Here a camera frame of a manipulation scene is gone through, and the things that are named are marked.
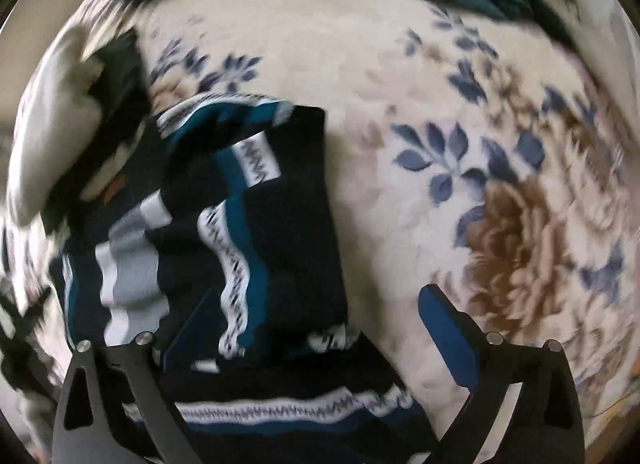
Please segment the navy striped knit sweater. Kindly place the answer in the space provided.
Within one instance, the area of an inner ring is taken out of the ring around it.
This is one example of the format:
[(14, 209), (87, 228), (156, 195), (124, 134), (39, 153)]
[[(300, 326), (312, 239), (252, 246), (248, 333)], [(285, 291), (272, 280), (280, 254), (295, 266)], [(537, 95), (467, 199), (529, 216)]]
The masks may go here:
[(352, 325), (324, 177), (326, 115), (203, 98), (144, 132), (49, 267), (66, 335), (153, 335), (205, 463), (405, 463), (436, 437)]

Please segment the floral bed blanket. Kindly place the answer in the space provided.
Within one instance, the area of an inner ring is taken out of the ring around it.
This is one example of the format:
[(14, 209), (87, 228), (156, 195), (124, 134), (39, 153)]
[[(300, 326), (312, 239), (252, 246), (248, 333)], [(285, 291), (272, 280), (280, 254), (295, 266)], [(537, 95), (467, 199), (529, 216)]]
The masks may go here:
[(18, 227), (4, 201), (14, 338), (2, 340), (2, 366), (46, 462), (57, 463), (74, 350), (50, 263), (70, 217), (114, 195), (146, 129), (203, 98), (323, 110), (349, 320), (422, 406), (436, 446), (469, 392), (420, 318), (430, 284), (483, 333), (561, 344), (586, 459), (626, 395), (639, 326), (625, 124), (575, 54), (533, 26), (422, 0), (86, 0), (54, 40), (74, 25), (88, 29), (84, 60), (137, 31), (151, 112), (53, 233), (43, 211)]

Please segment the cream folded garment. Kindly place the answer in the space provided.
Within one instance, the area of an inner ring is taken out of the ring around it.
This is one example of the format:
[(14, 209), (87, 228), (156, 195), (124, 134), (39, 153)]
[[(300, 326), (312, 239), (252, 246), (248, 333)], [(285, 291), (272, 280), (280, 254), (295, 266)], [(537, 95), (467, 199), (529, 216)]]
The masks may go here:
[(18, 104), (6, 209), (20, 228), (44, 210), (55, 183), (76, 163), (101, 124), (101, 106), (89, 90), (103, 64), (82, 58), (87, 38), (88, 29), (81, 25), (61, 31)]

